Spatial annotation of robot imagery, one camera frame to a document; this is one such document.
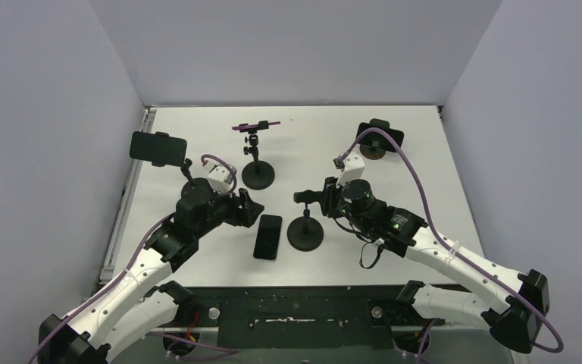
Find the black ball-joint phone stand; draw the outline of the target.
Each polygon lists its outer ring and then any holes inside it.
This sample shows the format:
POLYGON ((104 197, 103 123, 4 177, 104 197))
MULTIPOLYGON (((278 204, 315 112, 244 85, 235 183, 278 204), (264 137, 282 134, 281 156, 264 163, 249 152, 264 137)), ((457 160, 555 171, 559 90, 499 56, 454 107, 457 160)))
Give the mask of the black ball-joint phone stand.
POLYGON ((248 146, 243 148, 245 155, 251 155, 253 161, 242 169, 242 182, 252 190, 264 190, 268 188, 275 178, 275 171, 271 164, 259 158, 259 138, 256 133, 247 133, 245 143, 248 146))

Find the silver-edged black phone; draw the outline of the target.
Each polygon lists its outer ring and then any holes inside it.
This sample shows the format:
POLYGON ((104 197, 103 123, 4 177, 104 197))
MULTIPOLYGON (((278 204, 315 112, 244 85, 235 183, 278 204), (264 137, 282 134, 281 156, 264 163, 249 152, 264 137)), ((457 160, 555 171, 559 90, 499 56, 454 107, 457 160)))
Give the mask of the silver-edged black phone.
POLYGON ((267 261, 277 259, 283 219, 279 215, 262 215, 253 249, 253 258, 267 261))

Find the black round-base phone stand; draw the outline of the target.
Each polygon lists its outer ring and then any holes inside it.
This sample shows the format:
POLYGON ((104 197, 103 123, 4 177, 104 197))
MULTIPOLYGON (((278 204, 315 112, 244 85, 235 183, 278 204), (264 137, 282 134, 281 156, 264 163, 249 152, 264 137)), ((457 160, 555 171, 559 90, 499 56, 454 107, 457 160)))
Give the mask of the black round-base phone stand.
POLYGON ((305 190, 293 194, 293 202, 303 204, 301 217, 295 218, 287 228, 287 239, 290 245, 301 252, 317 249, 324 241, 324 229, 321 223, 311 217, 309 205, 321 201, 321 192, 305 190))

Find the purple cased phone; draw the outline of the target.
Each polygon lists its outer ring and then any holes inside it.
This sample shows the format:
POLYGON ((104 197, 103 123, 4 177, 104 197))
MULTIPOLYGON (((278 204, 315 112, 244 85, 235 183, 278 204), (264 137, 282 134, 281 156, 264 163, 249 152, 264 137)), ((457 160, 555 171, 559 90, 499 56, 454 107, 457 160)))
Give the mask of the purple cased phone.
POLYGON ((256 133, 258 130, 267 130, 271 126, 280 124, 280 121, 259 121, 256 124, 239 124, 237 126, 231 127, 231 129, 239 131, 240 133, 256 133))

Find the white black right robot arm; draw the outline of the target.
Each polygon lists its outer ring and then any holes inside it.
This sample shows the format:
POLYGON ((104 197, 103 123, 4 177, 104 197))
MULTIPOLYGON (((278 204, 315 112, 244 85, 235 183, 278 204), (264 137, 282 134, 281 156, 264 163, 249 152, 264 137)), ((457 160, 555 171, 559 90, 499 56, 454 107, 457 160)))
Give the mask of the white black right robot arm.
POLYGON ((429 221, 377 199, 371 185, 356 178, 324 181, 318 194, 323 215, 344 218, 351 232, 376 246, 425 265, 461 285, 445 290, 420 281, 406 284, 396 302, 407 324, 442 319, 487 330, 501 345, 529 354, 549 312, 549 282, 541 272, 523 273, 491 262, 441 234, 429 221))

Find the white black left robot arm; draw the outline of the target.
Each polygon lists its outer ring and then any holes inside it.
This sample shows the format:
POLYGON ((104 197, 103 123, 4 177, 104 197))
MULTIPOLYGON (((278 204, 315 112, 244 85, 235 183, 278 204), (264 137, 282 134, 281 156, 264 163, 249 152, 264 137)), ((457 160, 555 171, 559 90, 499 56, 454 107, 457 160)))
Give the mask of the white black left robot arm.
POLYGON ((193 188, 149 229, 118 275, 76 309, 40 325, 30 361, 110 363, 159 326, 187 324, 192 294, 169 277, 198 251, 202 237, 222 224, 250 228, 263 211, 243 188, 224 195, 193 188))

